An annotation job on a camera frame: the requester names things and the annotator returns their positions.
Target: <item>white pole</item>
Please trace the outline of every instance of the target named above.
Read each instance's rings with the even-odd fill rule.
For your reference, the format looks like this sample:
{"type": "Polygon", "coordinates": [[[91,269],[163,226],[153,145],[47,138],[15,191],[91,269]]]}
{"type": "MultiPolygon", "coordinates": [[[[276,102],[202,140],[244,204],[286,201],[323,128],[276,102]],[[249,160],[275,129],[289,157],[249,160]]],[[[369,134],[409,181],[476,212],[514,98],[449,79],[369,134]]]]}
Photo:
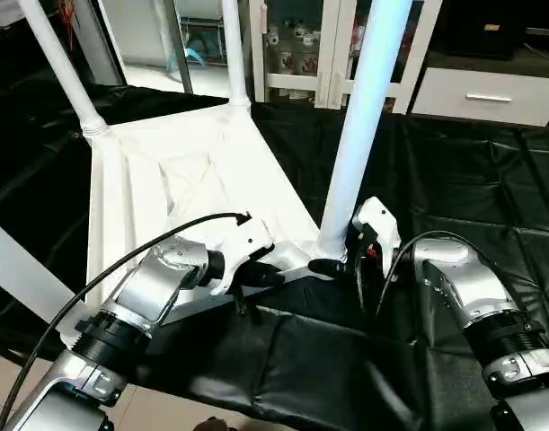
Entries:
{"type": "MultiPolygon", "coordinates": [[[[0,286],[26,305],[46,323],[54,319],[74,294],[50,271],[44,268],[21,244],[0,227],[0,286]]],[[[76,341],[75,325],[90,315],[89,308],[79,301],[58,324],[63,341],[76,341]]]]}
{"type": "Polygon", "coordinates": [[[222,14],[224,17],[228,77],[230,78],[230,104],[248,106],[250,101],[246,94],[246,81],[244,80],[242,36],[237,0],[222,0],[222,14]]]}
{"type": "Polygon", "coordinates": [[[346,231],[354,212],[411,6],[412,0],[372,2],[322,226],[314,245],[314,255],[318,258],[346,259],[346,231]]]}
{"type": "Polygon", "coordinates": [[[78,79],[78,75],[66,56],[62,45],[60,45],[57,35],[52,30],[49,19],[40,6],[39,0],[19,0],[19,5],[52,66],[52,70],[54,70],[62,88],[65,90],[66,96],[73,105],[83,132],[88,136],[104,132],[106,123],[96,112],[80,79],[78,79]]]}

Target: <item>black plastic sheet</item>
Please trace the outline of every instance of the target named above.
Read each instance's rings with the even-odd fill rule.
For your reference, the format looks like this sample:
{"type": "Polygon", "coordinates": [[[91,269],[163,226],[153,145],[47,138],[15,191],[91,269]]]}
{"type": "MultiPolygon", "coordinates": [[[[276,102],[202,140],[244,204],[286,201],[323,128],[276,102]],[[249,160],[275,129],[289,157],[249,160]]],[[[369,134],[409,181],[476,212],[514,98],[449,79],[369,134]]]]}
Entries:
{"type": "MultiPolygon", "coordinates": [[[[110,123],[224,102],[91,93],[110,123]]],[[[252,117],[319,222],[343,113],[257,104],[252,117]]],[[[0,99],[0,225],[73,290],[84,282],[89,158],[56,84],[30,81],[0,99]]],[[[383,116],[359,200],[370,196],[406,240],[444,229],[479,245],[549,334],[549,130],[383,116]]],[[[8,301],[0,289],[0,340],[28,349],[43,325],[8,301]]],[[[134,383],[296,428],[492,429],[493,400],[465,339],[409,279],[375,327],[338,282],[307,278],[250,302],[252,319],[227,305],[164,327],[134,383]]],[[[59,349],[55,339],[45,355],[59,349]]]]}

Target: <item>glass cabinet door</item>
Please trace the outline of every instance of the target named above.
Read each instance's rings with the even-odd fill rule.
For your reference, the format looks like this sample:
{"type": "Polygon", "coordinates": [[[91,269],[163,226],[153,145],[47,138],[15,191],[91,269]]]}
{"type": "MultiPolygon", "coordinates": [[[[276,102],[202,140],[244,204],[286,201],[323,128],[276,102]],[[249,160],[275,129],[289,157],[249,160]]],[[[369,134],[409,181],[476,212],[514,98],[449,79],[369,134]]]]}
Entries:
{"type": "MultiPolygon", "coordinates": [[[[386,101],[385,110],[392,111],[394,101],[403,99],[403,107],[398,112],[405,113],[441,2],[442,0],[413,1],[388,90],[388,97],[391,100],[386,101]],[[414,43],[415,39],[419,39],[419,43],[414,43]]],[[[372,25],[368,20],[371,7],[372,0],[341,0],[329,108],[339,109],[346,106],[348,94],[352,93],[362,39],[366,28],[372,25]]]]}
{"type": "Polygon", "coordinates": [[[253,0],[261,8],[260,46],[252,44],[257,101],[291,101],[326,107],[333,37],[340,2],[336,0],[253,0]]]}

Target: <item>white cabinet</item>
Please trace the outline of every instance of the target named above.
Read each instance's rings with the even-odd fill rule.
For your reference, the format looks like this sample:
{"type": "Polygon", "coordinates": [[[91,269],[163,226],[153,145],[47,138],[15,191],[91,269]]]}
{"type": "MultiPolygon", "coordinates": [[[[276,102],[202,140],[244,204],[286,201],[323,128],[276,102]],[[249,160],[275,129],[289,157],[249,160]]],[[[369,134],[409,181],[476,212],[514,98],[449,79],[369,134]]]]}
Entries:
{"type": "Polygon", "coordinates": [[[545,126],[549,78],[428,67],[412,112],[545,126]]]}
{"type": "MultiPolygon", "coordinates": [[[[441,2],[413,3],[388,93],[393,112],[408,110],[441,2]]],[[[345,104],[363,31],[372,25],[371,0],[250,0],[250,16],[256,101],[345,104]]]]}

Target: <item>black cable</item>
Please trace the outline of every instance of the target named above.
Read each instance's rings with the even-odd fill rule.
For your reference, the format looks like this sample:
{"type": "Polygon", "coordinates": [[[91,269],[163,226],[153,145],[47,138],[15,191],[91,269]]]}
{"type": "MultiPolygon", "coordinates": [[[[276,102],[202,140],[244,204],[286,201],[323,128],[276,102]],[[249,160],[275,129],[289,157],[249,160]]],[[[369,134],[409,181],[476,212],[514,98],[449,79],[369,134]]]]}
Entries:
{"type": "Polygon", "coordinates": [[[362,239],[359,241],[356,249],[356,257],[354,258],[354,278],[356,279],[356,288],[358,289],[358,299],[360,302],[360,310],[366,312],[364,304],[364,283],[362,281],[362,258],[366,255],[367,249],[376,242],[378,234],[369,225],[364,226],[362,231],[362,239]]]}
{"type": "Polygon", "coordinates": [[[53,329],[57,327],[57,325],[60,323],[60,321],[66,316],[66,314],[80,301],[83,296],[88,294],[93,288],[96,287],[103,279],[108,277],[110,274],[112,274],[114,271],[116,271],[119,267],[127,263],[129,260],[135,258],[140,253],[147,251],[152,246],[156,245],[157,243],[166,240],[167,238],[170,238],[171,236],[188,229],[192,226],[195,226],[197,224],[205,223],[210,220],[216,220],[219,218],[235,218],[238,224],[242,224],[245,221],[250,219],[249,215],[244,214],[238,214],[238,213],[218,213],[213,215],[205,215],[201,218],[197,218],[196,220],[192,220],[188,223],[185,223],[181,226],[175,227],[171,231],[168,231],[167,233],[163,233],[162,235],[154,238],[152,241],[149,241],[137,249],[131,251],[126,256],[120,258],[116,262],[114,262],[112,265],[110,265],[108,268],[106,268],[98,277],[96,277],[93,281],[91,281],[88,285],[84,287],[80,292],[78,292],[76,295],[74,295],[70,301],[66,303],[64,307],[60,309],[60,311],[57,313],[57,315],[54,317],[51,323],[49,323],[49,326],[46,328],[44,333],[42,334],[42,337],[40,337],[39,342],[32,350],[31,355],[27,359],[26,363],[24,364],[24,367],[22,368],[21,372],[19,373],[18,377],[14,381],[13,388],[9,392],[8,396],[6,397],[6,401],[4,402],[3,409],[1,411],[0,415],[0,431],[3,430],[4,425],[6,424],[6,420],[8,419],[8,416],[11,412],[11,408],[13,407],[14,401],[16,400],[16,396],[19,393],[19,390],[22,387],[22,384],[24,383],[24,380],[26,379],[27,374],[31,370],[32,365],[34,364],[35,359],[37,358],[40,349],[42,348],[42,345],[46,341],[47,337],[50,335],[53,329]]]}
{"type": "Polygon", "coordinates": [[[419,235],[414,236],[411,240],[409,240],[407,243],[405,243],[404,246],[398,251],[398,255],[396,256],[396,259],[394,259],[394,262],[392,263],[392,267],[390,267],[390,270],[388,271],[388,274],[385,278],[384,288],[382,289],[382,294],[380,295],[380,300],[379,300],[378,305],[376,307],[376,314],[375,314],[375,317],[374,317],[375,321],[377,320],[378,315],[380,314],[380,310],[382,309],[382,305],[384,304],[384,300],[385,300],[385,296],[388,292],[388,288],[392,284],[392,278],[394,277],[394,272],[395,272],[398,264],[402,260],[403,256],[408,252],[408,250],[417,241],[419,241],[423,238],[428,238],[428,237],[433,237],[433,238],[450,237],[450,238],[454,238],[455,240],[458,240],[458,241],[470,246],[472,249],[474,249],[474,251],[476,253],[478,253],[480,255],[480,257],[482,259],[484,259],[488,263],[488,265],[490,265],[490,268],[494,271],[494,273],[496,274],[496,277],[499,277],[496,265],[486,257],[486,255],[483,253],[483,251],[480,249],[480,247],[478,247],[474,243],[468,241],[463,236],[458,235],[457,233],[450,232],[450,231],[429,231],[429,232],[421,233],[419,235]]]}

